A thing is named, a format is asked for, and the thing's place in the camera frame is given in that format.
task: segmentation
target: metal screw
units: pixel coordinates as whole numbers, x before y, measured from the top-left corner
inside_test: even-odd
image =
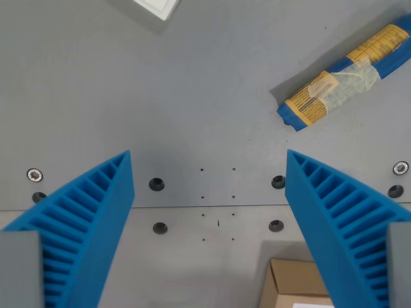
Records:
[[[29,171],[27,171],[27,177],[32,182],[39,182],[43,179],[43,174],[38,169],[29,169]]]
[[[398,162],[397,164],[394,165],[394,168],[392,168],[392,171],[396,175],[403,175],[408,171],[408,162]]]

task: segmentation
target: gray table surface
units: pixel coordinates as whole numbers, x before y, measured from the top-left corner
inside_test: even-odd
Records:
[[[276,114],[407,3],[182,0],[161,22],[132,0],[2,1],[0,210],[127,149],[135,207],[286,204],[270,183],[287,148],[411,201],[410,175],[392,173],[411,161],[411,63],[299,133]]]

